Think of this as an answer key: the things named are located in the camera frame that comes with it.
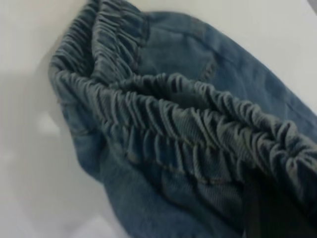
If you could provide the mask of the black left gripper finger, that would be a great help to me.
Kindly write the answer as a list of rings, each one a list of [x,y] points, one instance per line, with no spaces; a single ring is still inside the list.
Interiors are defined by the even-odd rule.
[[[261,192],[254,182],[246,182],[244,188],[245,237],[261,238]]]

